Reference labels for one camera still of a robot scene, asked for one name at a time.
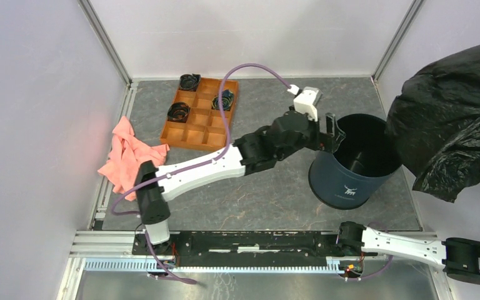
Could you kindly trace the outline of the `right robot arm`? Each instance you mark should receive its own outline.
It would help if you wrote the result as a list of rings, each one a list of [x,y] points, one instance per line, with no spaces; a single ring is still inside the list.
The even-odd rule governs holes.
[[[346,221],[339,227],[336,247],[344,255],[364,252],[410,259],[442,269],[451,279],[480,285],[480,241],[416,239]]]

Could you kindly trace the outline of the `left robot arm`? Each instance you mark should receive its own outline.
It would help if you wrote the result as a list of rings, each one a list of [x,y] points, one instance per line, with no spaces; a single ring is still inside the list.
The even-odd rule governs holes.
[[[307,114],[288,111],[211,154],[160,167],[152,161],[142,163],[134,186],[149,249],[161,255],[171,248],[168,201],[216,181],[271,169],[303,148],[334,153],[346,135],[333,114],[326,114],[326,125],[322,132]]]

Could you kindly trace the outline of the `dark blue trash bin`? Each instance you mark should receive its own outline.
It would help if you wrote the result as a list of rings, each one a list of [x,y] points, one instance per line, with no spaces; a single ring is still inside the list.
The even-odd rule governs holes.
[[[335,153],[318,152],[308,180],[313,194],[325,205],[351,210],[362,206],[400,167],[386,121],[369,114],[350,114],[337,120],[346,134]]]

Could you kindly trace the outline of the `black trash bag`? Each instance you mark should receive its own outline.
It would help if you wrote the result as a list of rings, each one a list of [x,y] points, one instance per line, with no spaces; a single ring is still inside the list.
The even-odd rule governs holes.
[[[415,177],[414,191],[452,203],[480,183],[480,45],[423,67],[404,82],[386,134]]]

